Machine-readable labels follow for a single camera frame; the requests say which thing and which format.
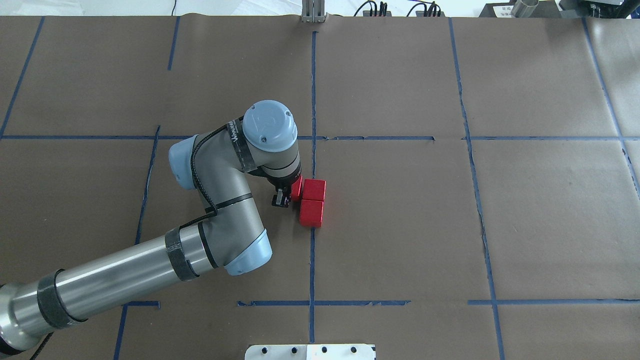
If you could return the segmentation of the red block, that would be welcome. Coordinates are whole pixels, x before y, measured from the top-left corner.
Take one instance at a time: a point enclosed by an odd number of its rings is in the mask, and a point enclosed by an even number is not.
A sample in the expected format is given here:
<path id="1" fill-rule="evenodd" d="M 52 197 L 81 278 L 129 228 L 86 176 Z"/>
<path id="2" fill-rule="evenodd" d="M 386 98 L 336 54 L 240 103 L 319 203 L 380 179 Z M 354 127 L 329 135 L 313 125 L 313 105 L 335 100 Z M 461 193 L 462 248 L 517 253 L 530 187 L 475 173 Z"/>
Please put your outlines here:
<path id="1" fill-rule="evenodd" d="M 301 198 L 303 201 L 324 202 L 327 182 L 319 178 L 306 178 L 302 183 Z"/>
<path id="2" fill-rule="evenodd" d="M 304 176 L 299 175 L 295 182 L 291 185 L 290 189 L 290 201 L 291 202 L 300 202 L 302 199 L 302 191 L 304 185 Z"/>
<path id="3" fill-rule="evenodd" d="M 323 225 L 324 202 L 302 199 L 299 210 L 299 223 L 307 228 L 320 228 Z"/>

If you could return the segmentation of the metal cup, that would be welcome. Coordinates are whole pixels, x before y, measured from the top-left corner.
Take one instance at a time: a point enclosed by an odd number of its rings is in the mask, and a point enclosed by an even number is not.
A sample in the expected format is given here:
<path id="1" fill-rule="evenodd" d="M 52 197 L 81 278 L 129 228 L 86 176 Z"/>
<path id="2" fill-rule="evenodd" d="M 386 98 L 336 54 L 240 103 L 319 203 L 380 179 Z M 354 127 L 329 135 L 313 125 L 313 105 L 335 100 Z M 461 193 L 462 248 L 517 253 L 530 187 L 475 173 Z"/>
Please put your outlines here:
<path id="1" fill-rule="evenodd" d="M 539 0 L 515 0 L 510 14 L 514 18 L 530 18 L 539 2 Z"/>

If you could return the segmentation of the aluminium frame post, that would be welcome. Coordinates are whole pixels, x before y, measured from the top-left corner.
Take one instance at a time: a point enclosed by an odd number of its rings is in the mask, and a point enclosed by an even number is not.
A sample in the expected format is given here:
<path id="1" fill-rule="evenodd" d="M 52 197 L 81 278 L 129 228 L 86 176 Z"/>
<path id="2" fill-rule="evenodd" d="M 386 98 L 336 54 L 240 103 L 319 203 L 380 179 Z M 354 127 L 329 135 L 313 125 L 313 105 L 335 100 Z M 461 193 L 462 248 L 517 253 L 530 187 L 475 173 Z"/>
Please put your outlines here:
<path id="1" fill-rule="evenodd" d="M 325 0 L 302 0 L 301 22 L 307 24 L 324 23 L 327 18 Z"/>

